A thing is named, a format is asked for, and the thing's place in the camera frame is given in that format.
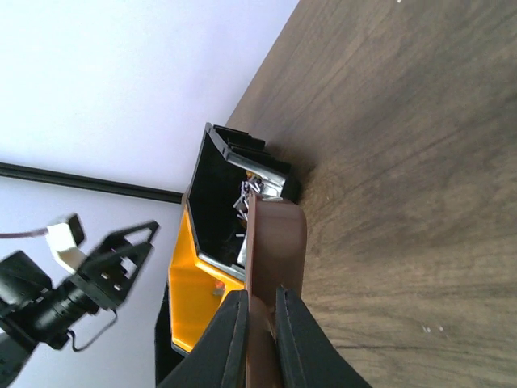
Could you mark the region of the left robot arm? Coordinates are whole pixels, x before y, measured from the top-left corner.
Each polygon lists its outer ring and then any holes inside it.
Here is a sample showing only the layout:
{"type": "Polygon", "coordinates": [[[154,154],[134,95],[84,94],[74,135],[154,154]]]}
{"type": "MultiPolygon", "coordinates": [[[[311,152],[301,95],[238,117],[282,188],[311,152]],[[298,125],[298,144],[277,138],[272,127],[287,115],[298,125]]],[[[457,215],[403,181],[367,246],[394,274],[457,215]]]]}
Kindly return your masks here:
{"type": "Polygon", "coordinates": [[[115,313],[123,305],[153,249],[156,221],[108,234],[53,287],[50,277],[23,251],[1,262],[1,385],[8,387],[39,344],[60,350],[76,337],[84,315],[115,313]]]}

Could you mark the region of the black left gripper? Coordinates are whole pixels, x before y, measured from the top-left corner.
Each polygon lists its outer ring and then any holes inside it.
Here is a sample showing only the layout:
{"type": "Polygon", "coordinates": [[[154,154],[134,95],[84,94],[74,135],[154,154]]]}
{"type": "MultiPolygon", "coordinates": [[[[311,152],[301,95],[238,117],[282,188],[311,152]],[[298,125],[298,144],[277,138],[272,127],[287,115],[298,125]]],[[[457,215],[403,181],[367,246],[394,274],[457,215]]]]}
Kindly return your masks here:
{"type": "Polygon", "coordinates": [[[66,289],[89,309],[116,310],[130,294],[160,228],[147,221],[111,232],[66,280],[66,289]]]}

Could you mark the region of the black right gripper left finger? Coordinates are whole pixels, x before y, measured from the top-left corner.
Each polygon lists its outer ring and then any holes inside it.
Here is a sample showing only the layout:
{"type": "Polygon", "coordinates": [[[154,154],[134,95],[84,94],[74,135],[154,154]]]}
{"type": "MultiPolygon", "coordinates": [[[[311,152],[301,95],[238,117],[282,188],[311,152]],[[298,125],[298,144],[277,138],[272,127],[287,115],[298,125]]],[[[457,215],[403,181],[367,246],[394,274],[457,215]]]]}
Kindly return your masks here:
{"type": "Polygon", "coordinates": [[[229,292],[198,343],[159,386],[243,387],[249,318],[248,292],[229,292]]]}

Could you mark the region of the brown slotted plastic scoop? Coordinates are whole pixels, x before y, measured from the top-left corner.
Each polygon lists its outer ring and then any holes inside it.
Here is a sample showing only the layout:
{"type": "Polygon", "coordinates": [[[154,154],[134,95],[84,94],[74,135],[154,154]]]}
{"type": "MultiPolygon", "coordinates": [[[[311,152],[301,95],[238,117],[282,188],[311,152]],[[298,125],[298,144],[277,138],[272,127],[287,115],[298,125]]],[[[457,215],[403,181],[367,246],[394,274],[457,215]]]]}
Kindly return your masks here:
{"type": "Polygon", "coordinates": [[[276,290],[301,294],[307,221],[303,209],[280,197],[250,198],[246,231],[245,289],[250,322],[245,386],[284,385],[276,351],[276,290]]]}

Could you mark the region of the yellow bin with star candies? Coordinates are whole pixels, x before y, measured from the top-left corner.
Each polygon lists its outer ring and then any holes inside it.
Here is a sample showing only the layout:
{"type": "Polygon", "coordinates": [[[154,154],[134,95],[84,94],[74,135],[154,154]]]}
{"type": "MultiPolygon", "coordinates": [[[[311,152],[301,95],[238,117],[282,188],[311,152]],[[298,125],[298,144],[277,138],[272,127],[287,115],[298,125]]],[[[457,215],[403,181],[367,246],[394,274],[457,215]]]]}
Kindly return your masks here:
{"type": "Polygon", "coordinates": [[[168,268],[171,342],[178,351],[188,354],[228,292],[243,288],[238,258],[245,231],[228,200],[187,198],[168,268]],[[225,284],[222,297],[212,294],[216,280],[225,284]]]}

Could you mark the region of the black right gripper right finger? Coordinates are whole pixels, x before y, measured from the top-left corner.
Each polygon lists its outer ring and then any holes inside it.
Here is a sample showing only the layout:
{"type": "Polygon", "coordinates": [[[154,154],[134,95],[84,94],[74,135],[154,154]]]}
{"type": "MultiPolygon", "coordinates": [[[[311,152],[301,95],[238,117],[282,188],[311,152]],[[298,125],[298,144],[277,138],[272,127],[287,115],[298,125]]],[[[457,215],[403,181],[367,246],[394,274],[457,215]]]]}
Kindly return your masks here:
{"type": "Polygon", "coordinates": [[[276,290],[276,347],[286,387],[369,387],[329,341],[301,297],[276,290]]]}

